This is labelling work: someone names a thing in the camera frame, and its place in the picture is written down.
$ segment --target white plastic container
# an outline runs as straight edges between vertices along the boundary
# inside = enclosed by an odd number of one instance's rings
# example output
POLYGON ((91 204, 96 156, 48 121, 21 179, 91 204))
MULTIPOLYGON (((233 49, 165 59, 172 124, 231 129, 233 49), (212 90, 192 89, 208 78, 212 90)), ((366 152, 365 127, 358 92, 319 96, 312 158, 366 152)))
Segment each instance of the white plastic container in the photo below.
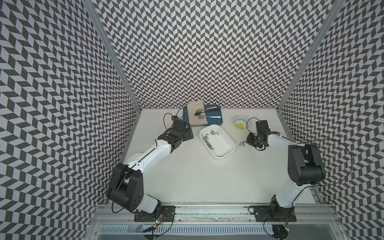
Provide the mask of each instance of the white plastic container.
POLYGON ((228 156, 229 154, 233 153, 233 151, 236 149, 235 143, 232 141, 232 139, 224 132, 224 130, 216 124, 209 125, 208 127, 202 129, 200 131, 200 139, 203 141, 204 146, 212 153, 214 157, 217 158, 223 158, 228 156), (214 130, 215 132, 218 132, 218 135, 211 135, 211 131, 214 130), (209 149, 209 147, 205 144, 203 140, 203 136, 205 136, 208 133, 209 143, 214 148, 213 150, 209 149))

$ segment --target white table surface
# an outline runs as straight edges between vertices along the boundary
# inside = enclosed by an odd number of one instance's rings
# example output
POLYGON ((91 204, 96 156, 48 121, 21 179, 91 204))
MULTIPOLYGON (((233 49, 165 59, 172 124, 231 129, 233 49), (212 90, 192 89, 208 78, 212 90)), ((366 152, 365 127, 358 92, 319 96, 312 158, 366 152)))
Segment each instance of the white table surface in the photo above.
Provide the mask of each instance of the white table surface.
MULTIPOLYGON (((144 109, 124 163, 127 164, 130 155, 149 149, 165 131, 163 115, 176 112, 177 109, 144 109)), ((269 203, 289 178, 287 155, 273 147, 257 151, 248 144, 238 146, 248 135, 247 130, 234 126, 233 118, 238 115, 267 120, 271 131, 285 136, 275 109, 222 109, 221 128, 234 141, 236 150, 225 158, 215 158, 199 138, 205 126, 192 127, 195 137, 183 142, 146 175, 144 192, 162 202, 269 203)), ((165 124, 172 125, 169 114, 165 124)), ((307 190, 297 203, 315 201, 307 190)))

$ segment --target black cable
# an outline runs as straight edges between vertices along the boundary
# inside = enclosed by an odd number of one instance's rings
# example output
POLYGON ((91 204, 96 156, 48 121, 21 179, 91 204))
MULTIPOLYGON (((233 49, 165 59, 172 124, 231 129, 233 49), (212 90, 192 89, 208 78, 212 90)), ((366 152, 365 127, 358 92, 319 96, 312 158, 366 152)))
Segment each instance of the black cable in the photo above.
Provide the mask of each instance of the black cable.
POLYGON ((246 127, 247 127, 247 130, 249 131, 249 129, 248 129, 248 122, 249 122, 249 120, 251 120, 252 118, 250 118, 250 119, 248 119, 248 121, 247 121, 247 124, 245 125, 246 127))
MULTIPOLYGON (((172 215, 173 220, 172 220, 172 223, 170 224, 170 227, 167 229, 167 231, 170 230, 170 228, 171 228, 172 225, 173 225, 173 222, 175 221, 175 217, 174 217, 174 215, 172 214, 172 212, 170 212, 170 211, 168 211, 168 212, 172 215)), ((160 234, 159 236, 157 236, 157 237, 155 237, 155 238, 160 237, 161 235, 165 234, 167 231, 163 232, 162 234, 160 234)))
POLYGON ((255 212, 251 212, 251 211, 249 210, 251 207, 253 207, 253 206, 249 206, 249 207, 248 207, 248 212, 249 212, 250 214, 254 214, 255 212))
POLYGON ((255 147, 257 151, 264 151, 266 149, 265 145, 264 145, 264 148, 263 149, 257 149, 257 147, 255 147))
POLYGON ((180 108, 180 109, 177 111, 176 116, 178 116, 179 111, 180 111, 181 109, 184 109, 184 108, 180 108))
POLYGON ((310 142, 323 141, 323 140, 328 140, 328 141, 329 141, 329 140, 332 140, 332 141, 334 141, 334 142, 338 142, 338 143, 340 143, 341 145, 343 145, 343 146, 345 147, 345 149, 348 151, 349 155, 351 156, 351 169, 349 170, 348 175, 345 176, 345 177, 344 177, 341 181, 339 181, 339 182, 335 182, 335 183, 331 183, 331 184, 326 184, 326 185, 313 185, 313 186, 310 186, 310 187, 325 187, 325 186, 332 186, 332 185, 341 183, 342 181, 346 180, 346 179, 350 176, 350 174, 352 173, 352 170, 353 170, 353 166, 355 165, 355 162, 354 162, 354 160, 353 160, 353 157, 352 157, 352 154, 351 154, 350 150, 349 150, 348 147, 347 147, 343 142, 341 142, 340 140, 336 140, 336 139, 334 139, 334 138, 324 138, 324 139, 315 139, 315 140, 312 140, 312 141, 308 141, 308 142, 299 142, 299 143, 304 143, 304 144, 306 144, 306 143, 310 143, 310 142))
POLYGON ((166 126, 166 122, 165 122, 165 117, 166 117, 167 114, 169 114, 171 117, 173 117, 173 115, 170 114, 170 113, 166 113, 166 114, 164 114, 164 116, 163 116, 163 123, 164 123, 164 127, 165 127, 166 129, 168 129, 167 126, 166 126))
POLYGON ((282 218, 282 219, 274 219, 274 218, 268 218, 268 219, 266 219, 265 221, 264 221, 264 223, 263 223, 263 229, 264 229, 264 231, 268 234, 268 235, 270 235, 266 230, 265 230, 265 222, 266 221, 268 221, 268 220, 273 220, 273 221, 277 221, 277 222, 279 222, 279 221, 282 221, 282 220, 284 220, 284 219, 288 219, 290 216, 292 216, 293 214, 295 213, 295 209, 293 209, 293 211, 291 212, 291 214, 290 215, 288 215, 287 217, 285 217, 285 218, 282 218))
POLYGON ((121 180, 121 182, 120 182, 118 188, 116 189, 115 196, 113 197, 113 200, 112 200, 112 208, 111 208, 111 209, 112 209, 112 212, 115 213, 115 214, 118 213, 118 212, 120 212, 121 210, 124 209, 124 208, 122 208, 122 209, 120 209, 119 211, 115 212, 115 211, 113 210, 113 204, 115 203, 116 194, 118 193, 119 188, 120 188, 121 184, 123 183, 125 177, 128 175, 128 173, 129 173, 129 171, 127 171, 127 173, 125 174, 124 178, 121 180))

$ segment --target beige cloth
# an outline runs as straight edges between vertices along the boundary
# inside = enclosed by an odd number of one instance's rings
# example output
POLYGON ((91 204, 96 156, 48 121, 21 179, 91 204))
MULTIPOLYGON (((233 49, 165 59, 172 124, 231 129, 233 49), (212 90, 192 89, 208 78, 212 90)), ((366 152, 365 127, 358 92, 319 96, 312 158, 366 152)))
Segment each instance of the beige cloth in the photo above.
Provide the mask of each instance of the beige cloth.
POLYGON ((202 100, 190 102, 187 104, 188 119, 191 126, 201 126, 208 124, 206 118, 199 119, 198 116, 195 116, 195 112, 199 108, 204 109, 204 102, 202 100))

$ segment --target blue tray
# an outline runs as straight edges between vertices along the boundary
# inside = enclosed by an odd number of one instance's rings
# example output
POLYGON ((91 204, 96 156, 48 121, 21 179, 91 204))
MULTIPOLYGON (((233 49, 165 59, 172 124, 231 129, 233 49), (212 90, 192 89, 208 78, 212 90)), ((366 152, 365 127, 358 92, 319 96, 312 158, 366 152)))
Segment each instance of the blue tray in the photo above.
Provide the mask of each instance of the blue tray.
MULTIPOLYGON (((204 105, 204 108, 210 108, 210 107, 214 107, 214 106, 216 106, 217 109, 216 110, 207 111, 205 113, 206 116, 221 116, 221 108, 217 104, 214 104, 214 105, 204 105)), ((185 106, 184 109, 183 109, 183 120, 189 122, 187 106, 185 106)), ((212 124, 221 125, 221 124, 223 124, 223 117, 222 118, 207 118, 207 122, 208 122, 207 125, 200 125, 200 126, 209 126, 209 125, 212 125, 212 124)))

